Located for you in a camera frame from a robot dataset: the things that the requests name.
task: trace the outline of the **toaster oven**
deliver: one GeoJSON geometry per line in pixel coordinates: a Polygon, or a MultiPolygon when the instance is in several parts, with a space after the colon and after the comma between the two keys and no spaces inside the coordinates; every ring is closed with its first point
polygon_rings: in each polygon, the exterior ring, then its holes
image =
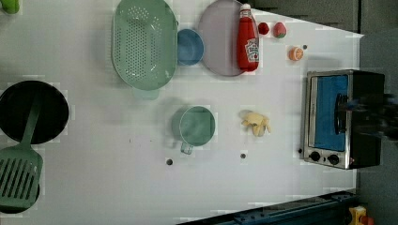
{"type": "Polygon", "coordinates": [[[346,170],[379,165],[381,140],[355,130],[366,123],[366,115],[340,109],[349,101],[383,94],[383,74],[353,69],[308,72],[304,160],[346,170]]]}

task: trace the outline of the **toaster oven window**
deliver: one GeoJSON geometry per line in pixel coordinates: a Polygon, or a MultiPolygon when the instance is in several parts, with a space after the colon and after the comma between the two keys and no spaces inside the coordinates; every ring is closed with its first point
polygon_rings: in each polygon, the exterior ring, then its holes
{"type": "Polygon", "coordinates": [[[317,77],[314,147],[343,152],[344,127],[336,132],[345,120],[335,114],[336,101],[348,95],[348,76],[317,77]]]}

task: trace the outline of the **toaster oven knob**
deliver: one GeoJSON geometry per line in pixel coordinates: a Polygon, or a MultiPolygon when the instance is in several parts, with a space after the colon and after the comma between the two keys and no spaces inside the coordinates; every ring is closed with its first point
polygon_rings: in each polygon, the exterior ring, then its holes
{"type": "Polygon", "coordinates": [[[330,157],[328,157],[328,160],[329,160],[330,164],[333,166],[339,164],[339,161],[340,161],[339,157],[336,155],[331,155],[330,157]]]}
{"type": "Polygon", "coordinates": [[[321,158],[321,155],[319,155],[319,153],[317,153],[317,152],[312,152],[312,153],[310,154],[310,158],[311,158],[313,161],[318,161],[318,160],[321,158]]]}

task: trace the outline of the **ketchup bottle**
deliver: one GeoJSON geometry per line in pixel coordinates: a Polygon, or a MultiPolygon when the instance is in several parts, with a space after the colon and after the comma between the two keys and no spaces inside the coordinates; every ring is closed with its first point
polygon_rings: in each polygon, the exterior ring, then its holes
{"type": "Polygon", "coordinates": [[[237,33],[237,64],[243,71],[254,71],[258,67],[258,34],[249,4],[240,7],[237,33]]]}

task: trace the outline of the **oven door handle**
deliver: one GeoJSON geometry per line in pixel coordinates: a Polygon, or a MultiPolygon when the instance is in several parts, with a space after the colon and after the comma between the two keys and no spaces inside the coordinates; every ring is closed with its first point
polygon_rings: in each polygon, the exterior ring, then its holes
{"type": "Polygon", "coordinates": [[[334,131],[336,134],[345,133],[346,128],[346,110],[342,104],[346,104],[347,96],[338,94],[334,104],[334,131]]]}

